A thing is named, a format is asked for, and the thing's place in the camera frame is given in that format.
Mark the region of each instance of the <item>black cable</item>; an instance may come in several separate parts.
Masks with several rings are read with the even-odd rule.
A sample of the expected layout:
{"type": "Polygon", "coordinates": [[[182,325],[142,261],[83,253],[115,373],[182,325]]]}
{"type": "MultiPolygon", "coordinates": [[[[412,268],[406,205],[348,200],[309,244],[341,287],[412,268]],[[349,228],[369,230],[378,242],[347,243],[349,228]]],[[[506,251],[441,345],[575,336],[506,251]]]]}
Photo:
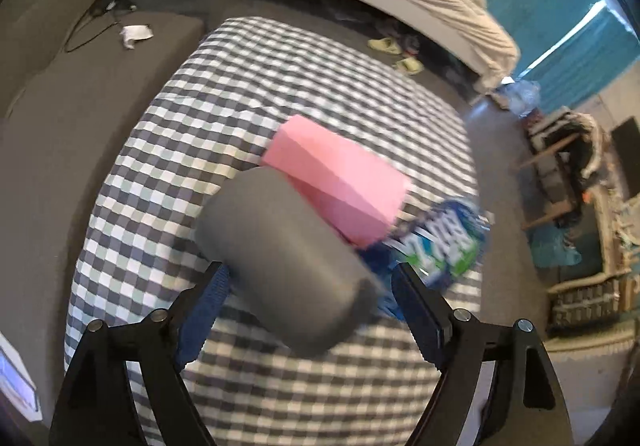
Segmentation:
{"type": "Polygon", "coordinates": [[[111,7],[111,9],[108,9],[108,11],[111,12],[111,14],[113,15],[113,22],[111,22],[107,27],[105,27],[104,29],[102,29],[100,32],[96,33],[95,35],[91,36],[91,38],[89,38],[86,41],[83,41],[80,45],[77,45],[76,47],[73,47],[72,49],[69,48],[69,42],[71,41],[71,38],[77,34],[78,32],[82,31],[82,29],[84,29],[85,27],[87,27],[87,25],[89,25],[92,20],[89,20],[88,23],[86,23],[85,25],[83,25],[80,30],[78,31],[78,26],[80,25],[80,23],[82,22],[82,20],[84,20],[86,18],[87,13],[94,7],[94,4],[91,4],[91,6],[89,7],[89,9],[87,9],[82,16],[78,19],[78,21],[76,22],[76,24],[74,25],[73,29],[71,30],[71,32],[69,33],[69,36],[66,38],[65,41],[65,45],[64,45],[64,51],[66,53],[70,53],[73,52],[81,47],[84,47],[85,45],[87,45],[89,42],[92,42],[93,40],[95,40],[96,38],[98,38],[98,36],[100,36],[103,32],[106,32],[107,30],[109,30],[111,27],[113,27],[114,25],[122,25],[122,23],[120,22],[120,19],[118,18],[118,15],[116,14],[116,2],[117,0],[112,0],[112,2],[110,2],[107,5],[107,8],[113,4],[113,6],[111,7]]]}
{"type": "MultiPolygon", "coordinates": [[[[69,52],[73,52],[81,47],[84,47],[85,45],[87,45],[89,42],[95,40],[96,38],[98,38],[98,36],[100,36],[103,32],[106,32],[107,30],[109,30],[111,27],[113,27],[114,25],[118,25],[120,23],[119,20],[116,19],[115,15],[114,15],[114,21],[111,22],[107,27],[105,27],[104,29],[102,29],[99,33],[94,34],[93,36],[91,36],[91,38],[89,38],[86,41],[83,41],[80,45],[77,45],[75,47],[73,47],[72,49],[69,48],[69,42],[71,41],[71,38],[77,34],[76,30],[78,29],[78,26],[80,25],[80,22],[82,22],[82,20],[84,20],[86,18],[86,14],[88,13],[89,9],[87,9],[82,16],[78,19],[78,21],[76,22],[76,24],[74,25],[74,28],[71,30],[71,33],[69,33],[69,36],[66,38],[65,41],[65,45],[64,45],[64,51],[66,53],[69,52]]],[[[81,32],[82,29],[84,29],[87,25],[89,25],[92,21],[94,20],[94,18],[92,18],[91,20],[89,20],[88,23],[86,23],[85,25],[82,26],[82,28],[78,31],[81,32]]]]}

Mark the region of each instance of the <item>metal screw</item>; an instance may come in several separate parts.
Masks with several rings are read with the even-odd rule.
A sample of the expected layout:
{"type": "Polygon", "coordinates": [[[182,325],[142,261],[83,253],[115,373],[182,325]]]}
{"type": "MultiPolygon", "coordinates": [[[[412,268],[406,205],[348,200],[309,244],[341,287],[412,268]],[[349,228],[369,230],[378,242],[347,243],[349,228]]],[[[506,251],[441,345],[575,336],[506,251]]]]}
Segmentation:
{"type": "Polygon", "coordinates": [[[469,321],[471,320],[471,312],[466,309],[455,309],[453,317],[458,321],[469,321]]]}
{"type": "Polygon", "coordinates": [[[169,315],[169,313],[166,311],[166,309],[156,309],[155,311],[153,311],[151,313],[151,321],[155,321],[156,323],[160,323],[161,321],[166,320],[166,317],[169,315]]]}
{"type": "Polygon", "coordinates": [[[86,328],[89,332],[99,331],[102,328],[102,320],[91,320],[86,328]]]}
{"type": "Polygon", "coordinates": [[[524,332],[531,332],[533,330],[533,323],[529,320],[518,320],[518,328],[524,332]]]}

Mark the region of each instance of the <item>gray cylinder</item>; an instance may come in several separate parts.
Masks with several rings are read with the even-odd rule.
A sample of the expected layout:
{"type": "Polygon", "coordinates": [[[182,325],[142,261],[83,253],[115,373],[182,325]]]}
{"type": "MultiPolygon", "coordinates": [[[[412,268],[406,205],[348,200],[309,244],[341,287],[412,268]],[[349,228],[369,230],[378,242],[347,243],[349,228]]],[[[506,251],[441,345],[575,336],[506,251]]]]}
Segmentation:
{"type": "Polygon", "coordinates": [[[227,264],[262,325],[302,356],[347,339],[376,307],[373,275],[272,168],[226,181],[203,207],[195,240],[209,260],[227,264]]]}

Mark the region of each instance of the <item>power cord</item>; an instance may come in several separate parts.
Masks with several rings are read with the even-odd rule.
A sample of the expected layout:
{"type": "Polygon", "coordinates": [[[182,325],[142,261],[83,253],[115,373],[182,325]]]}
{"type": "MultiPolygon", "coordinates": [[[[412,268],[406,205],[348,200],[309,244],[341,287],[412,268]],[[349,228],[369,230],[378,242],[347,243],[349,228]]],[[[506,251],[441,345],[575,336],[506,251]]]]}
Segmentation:
{"type": "Polygon", "coordinates": [[[115,25],[121,25],[122,26],[122,22],[118,18],[117,10],[116,10],[116,6],[117,6],[118,0],[110,0],[109,3],[106,6],[101,7],[101,3],[102,2],[103,2],[103,0],[95,0],[94,3],[92,3],[91,6],[89,6],[89,8],[82,14],[82,16],[80,16],[80,18],[78,18],[78,21],[73,26],[73,29],[69,33],[69,36],[66,38],[66,41],[65,41],[65,44],[64,44],[65,53],[71,53],[71,52],[73,52],[73,51],[75,51],[75,50],[77,50],[77,49],[79,49],[81,47],[84,47],[89,42],[92,42],[93,40],[98,38],[98,36],[100,36],[102,33],[108,31],[111,27],[113,27],[115,25]],[[89,22],[87,22],[80,29],[78,29],[78,27],[79,27],[80,23],[82,22],[82,20],[84,20],[86,18],[87,14],[89,12],[91,12],[91,11],[93,11],[91,20],[89,20],[89,22]],[[71,41],[72,37],[74,35],[78,34],[79,32],[81,32],[82,29],[87,27],[95,18],[98,18],[98,17],[104,15],[106,12],[110,12],[113,15],[113,22],[111,22],[108,26],[106,26],[104,29],[102,29],[100,32],[98,32],[94,36],[91,36],[91,38],[89,38],[88,40],[83,41],[80,45],[77,45],[77,46],[75,46],[75,47],[70,49],[69,48],[69,42],[71,41]]]}

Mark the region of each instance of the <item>pink foam block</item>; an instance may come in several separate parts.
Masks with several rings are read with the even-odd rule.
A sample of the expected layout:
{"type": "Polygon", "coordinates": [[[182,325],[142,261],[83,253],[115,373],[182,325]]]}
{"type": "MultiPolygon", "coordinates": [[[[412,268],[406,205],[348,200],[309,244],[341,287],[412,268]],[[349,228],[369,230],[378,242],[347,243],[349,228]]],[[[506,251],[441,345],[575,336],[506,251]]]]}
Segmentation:
{"type": "Polygon", "coordinates": [[[318,214],[359,247],[386,236],[410,184],[379,156],[302,116],[280,127],[261,164],[285,173],[318,214]]]}

